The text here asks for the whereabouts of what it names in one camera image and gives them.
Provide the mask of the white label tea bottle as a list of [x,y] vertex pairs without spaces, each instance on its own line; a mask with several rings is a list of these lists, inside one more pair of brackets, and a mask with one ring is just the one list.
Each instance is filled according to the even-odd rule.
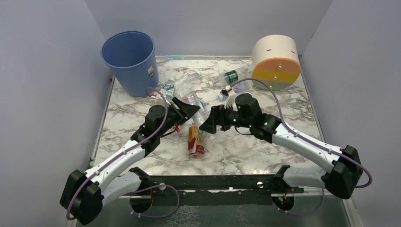
[[213,134],[207,133],[203,130],[200,129],[200,126],[205,122],[206,120],[206,114],[205,111],[203,109],[200,109],[193,117],[193,121],[194,124],[199,128],[201,134],[207,138],[208,140],[214,140],[216,138],[216,136],[214,136]]

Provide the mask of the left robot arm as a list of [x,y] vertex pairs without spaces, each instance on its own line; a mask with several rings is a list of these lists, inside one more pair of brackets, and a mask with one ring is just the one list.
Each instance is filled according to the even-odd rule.
[[142,170],[124,174],[124,170],[154,151],[161,136],[169,129],[183,125],[200,110],[199,105],[184,103],[176,97],[172,101],[169,105],[150,107],[144,123],[107,160],[84,172],[75,170],[69,175],[60,199],[68,219],[89,224],[106,204],[139,189],[148,175]]

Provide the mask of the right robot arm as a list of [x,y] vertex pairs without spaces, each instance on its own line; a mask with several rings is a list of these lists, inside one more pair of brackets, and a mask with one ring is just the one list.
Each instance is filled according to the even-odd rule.
[[257,99],[248,93],[235,96],[235,105],[236,110],[232,106],[213,106],[200,129],[215,134],[218,126],[222,131],[234,126],[248,128],[254,137],[288,148],[317,164],[314,168],[283,166],[276,176],[285,187],[316,187],[341,199],[351,197],[363,173],[354,147],[340,148],[296,131],[280,118],[263,113]]

